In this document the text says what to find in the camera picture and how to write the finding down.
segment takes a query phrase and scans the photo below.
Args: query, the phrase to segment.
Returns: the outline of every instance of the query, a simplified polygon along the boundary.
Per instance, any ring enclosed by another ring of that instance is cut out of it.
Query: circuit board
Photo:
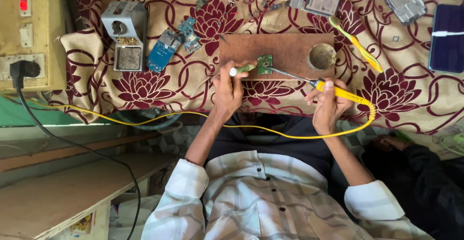
[[[189,17],[187,20],[181,22],[177,27],[177,29],[181,32],[184,48],[189,54],[201,48],[201,45],[198,42],[200,37],[195,34],[193,28],[195,22],[196,19]]]
[[[150,70],[160,73],[181,45],[182,38],[175,32],[166,29],[148,54],[147,66]]]
[[[272,55],[259,55],[257,65],[258,74],[272,74],[272,70],[266,67],[272,67]]]

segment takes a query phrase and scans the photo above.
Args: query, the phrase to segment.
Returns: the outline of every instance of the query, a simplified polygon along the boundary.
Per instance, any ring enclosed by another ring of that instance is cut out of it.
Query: man's right hand
[[[339,88],[348,90],[343,81],[334,78],[324,78],[324,80],[324,91],[312,89],[305,97],[308,105],[311,105],[314,98],[317,97],[316,111],[313,115],[313,126],[319,135],[335,133],[335,123],[342,113],[353,105],[351,100],[337,97],[334,94],[334,83]]]

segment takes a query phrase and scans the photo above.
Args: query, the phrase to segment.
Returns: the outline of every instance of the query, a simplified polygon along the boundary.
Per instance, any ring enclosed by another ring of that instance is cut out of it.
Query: soldering iron handle
[[[325,82],[322,79],[319,79],[319,81],[316,83],[316,89],[323,91],[324,85],[325,85]],[[368,105],[370,103],[365,98],[357,96],[337,86],[334,87],[334,91],[335,91],[335,96],[349,99],[351,101],[354,101],[356,103],[363,104],[363,105]]]

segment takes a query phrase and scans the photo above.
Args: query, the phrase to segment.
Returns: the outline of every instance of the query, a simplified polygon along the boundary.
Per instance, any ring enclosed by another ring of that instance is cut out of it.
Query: blue circuit board
[[[201,48],[201,45],[198,42],[200,37],[195,34],[193,28],[196,21],[196,19],[189,17],[187,20],[181,22],[177,27],[177,29],[181,32],[184,48],[189,54]]]
[[[166,29],[148,54],[148,68],[158,73],[164,70],[177,47],[181,45],[181,41],[179,35]]]

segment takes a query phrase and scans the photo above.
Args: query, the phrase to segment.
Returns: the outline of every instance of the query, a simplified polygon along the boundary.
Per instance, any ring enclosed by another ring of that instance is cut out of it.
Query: red indicator light
[[[27,0],[20,0],[20,9],[21,11],[27,10]]]

